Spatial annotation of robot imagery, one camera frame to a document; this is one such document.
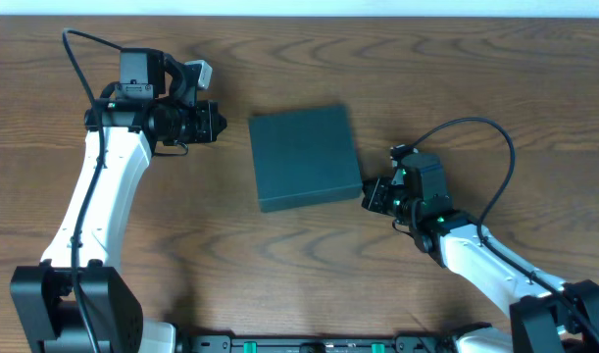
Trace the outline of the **dark green box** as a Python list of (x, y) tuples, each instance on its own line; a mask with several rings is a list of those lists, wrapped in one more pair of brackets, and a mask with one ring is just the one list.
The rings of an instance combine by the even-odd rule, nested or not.
[(345, 201), (362, 192), (345, 106), (254, 116), (248, 125), (262, 212)]

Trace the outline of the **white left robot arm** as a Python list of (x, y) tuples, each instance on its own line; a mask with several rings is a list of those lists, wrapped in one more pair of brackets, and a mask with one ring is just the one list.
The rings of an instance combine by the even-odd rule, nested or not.
[(35, 266), (19, 266), (10, 292), (33, 352), (184, 352), (172, 324), (144, 316), (121, 275), (136, 188), (157, 146), (183, 156), (214, 142), (225, 118), (199, 100), (212, 67), (148, 48), (125, 48), (120, 78), (85, 113), (85, 155), (67, 213)]

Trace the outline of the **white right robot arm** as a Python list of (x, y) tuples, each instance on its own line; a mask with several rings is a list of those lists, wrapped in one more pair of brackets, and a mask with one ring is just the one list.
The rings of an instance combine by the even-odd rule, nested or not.
[(509, 249), (465, 211), (454, 208), (434, 154), (394, 153), (394, 173), (363, 182), (363, 208), (390, 216), (416, 247), (463, 277), (510, 320), (448, 339), (454, 352), (599, 352), (599, 285), (551, 275)]

